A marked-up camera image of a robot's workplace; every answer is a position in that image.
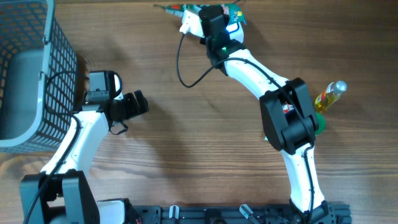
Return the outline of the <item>green sponge package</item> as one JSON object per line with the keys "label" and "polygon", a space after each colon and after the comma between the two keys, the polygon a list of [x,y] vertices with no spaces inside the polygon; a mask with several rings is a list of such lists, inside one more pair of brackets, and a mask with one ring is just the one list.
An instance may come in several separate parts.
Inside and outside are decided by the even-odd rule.
{"label": "green sponge package", "polygon": [[[210,6],[209,4],[172,4],[172,5],[158,5],[154,4],[154,7],[159,7],[165,12],[177,16],[183,17],[183,13],[186,10],[191,10],[194,12],[199,12],[204,7]],[[236,22],[246,22],[244,13],[237,4],[226,3],[226,4],[214,4],[214,6],[220,6],[223,8],[223,13],[229,16],[229,25]]]}

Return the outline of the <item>red stick packet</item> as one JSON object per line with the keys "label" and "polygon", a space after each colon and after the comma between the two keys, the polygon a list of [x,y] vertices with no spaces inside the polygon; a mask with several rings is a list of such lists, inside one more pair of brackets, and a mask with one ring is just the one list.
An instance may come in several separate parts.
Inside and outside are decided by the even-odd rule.
{"label": "red stick packet", "polygon": [[284,112],[285,114],[287,114],[287,113],[289,113],[290,111],[294,110],[294,106],[291,105],[291,104],[286,103],[286,104],[283,104],[283,105],[282,105],[282,110],[283,110],[283,112]]}

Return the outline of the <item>green lid jar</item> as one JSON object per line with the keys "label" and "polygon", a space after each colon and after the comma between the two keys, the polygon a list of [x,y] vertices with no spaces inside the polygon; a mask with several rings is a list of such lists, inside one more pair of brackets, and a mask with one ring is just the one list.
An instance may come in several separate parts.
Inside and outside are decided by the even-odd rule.
{"label": "green lid jar", "polygon": [[321,133],[324,131],[324,129],[326,128],[326,121],[325,121],[325,119],[324,119],[324,117],[323,117],[322,114],[320,114],[320,113],[315,113],[315,114],[316,114],[316,116],[317,116],[318,123],[319,123],[319,127],[318,127],[318,130],[315,131],[315,135],[318,136],[318,135],[321,134]]}

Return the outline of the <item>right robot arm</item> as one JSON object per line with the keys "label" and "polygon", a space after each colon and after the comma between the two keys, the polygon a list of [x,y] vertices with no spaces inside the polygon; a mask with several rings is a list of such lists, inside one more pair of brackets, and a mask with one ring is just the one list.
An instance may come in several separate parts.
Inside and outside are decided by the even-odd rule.
{"label": "right robot arm", "polygon": [[326,213],[314,162],[319,122],[301,78],[288,80],[256,60],[242,41],[231,37],[229,15],[221,6],[198,13],[203,43],[212,68],[240,82],[259,100],[264,134],[284,158],[290,180],[290,202],[304,223],[316,223]]}

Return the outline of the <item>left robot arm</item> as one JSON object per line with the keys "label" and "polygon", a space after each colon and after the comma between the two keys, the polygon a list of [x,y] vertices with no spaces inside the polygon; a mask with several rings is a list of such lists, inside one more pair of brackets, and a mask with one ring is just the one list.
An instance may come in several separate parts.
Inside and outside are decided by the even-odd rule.
{"label": "left robot arm", "polygon": [[38,174],[26,175],[20,187],[24,223],[140,223],[141,216],[127,198],[96,201],[86,175],[101,141],[120,124],[148,112],[140,90],[123,94],[123,82],[110,70],[90,72],[90,89],[80,107],[58,112],[44,98],[51,115],[70,118],[71,125],[51,160]]}

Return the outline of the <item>yellow liquid bottle silver cap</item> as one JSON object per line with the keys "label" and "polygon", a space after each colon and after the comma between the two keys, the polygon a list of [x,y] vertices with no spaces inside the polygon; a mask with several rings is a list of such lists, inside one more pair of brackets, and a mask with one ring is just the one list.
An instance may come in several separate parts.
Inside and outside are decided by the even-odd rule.
{"label": "yellow liquid bottle silver cap", "polygon": [[323,113],[334,102],[340,99],[341,95],[347,90],[347,84],[343,80],[331,82],[327,88],[320,93],[314,101],[314,108],[317,113]]}

